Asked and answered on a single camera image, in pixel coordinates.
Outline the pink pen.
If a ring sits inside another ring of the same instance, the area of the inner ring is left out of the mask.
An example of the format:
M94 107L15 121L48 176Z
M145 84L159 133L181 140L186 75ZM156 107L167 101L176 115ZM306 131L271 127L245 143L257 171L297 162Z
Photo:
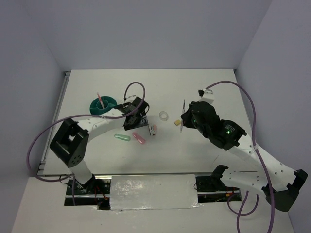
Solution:
M98 97L98 99L99 99L99 103L100 103L100 105L101 105L102 109L105 109L105 106L104 106L103 100L102 100L102 98L101 98L101 96L100 96L100 94L99 94L98 92L97 92L97 97Z

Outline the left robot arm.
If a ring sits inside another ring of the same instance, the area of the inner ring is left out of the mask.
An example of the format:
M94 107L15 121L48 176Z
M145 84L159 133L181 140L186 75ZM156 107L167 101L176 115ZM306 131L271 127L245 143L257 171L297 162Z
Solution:
M112 107L99 117L74 121L66 119L50 143L50 149L69 168L78 188L85 194L98 185L97 179L84 160L88 142L110 130L131 130L148 125L150 105L139 97Z

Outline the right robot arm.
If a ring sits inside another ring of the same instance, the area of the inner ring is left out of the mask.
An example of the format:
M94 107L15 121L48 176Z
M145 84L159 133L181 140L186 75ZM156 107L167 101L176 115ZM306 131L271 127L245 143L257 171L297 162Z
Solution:
M294 170L254 145L242 127L231 120L220 119L207 102L192 102L181 118L184 127L197 129L213 145L237 156L251 168L247 173L218 165L208 179L210 185L217 190L236 187L265 195L266 201L277 210L291 209L308 177L304 170Z

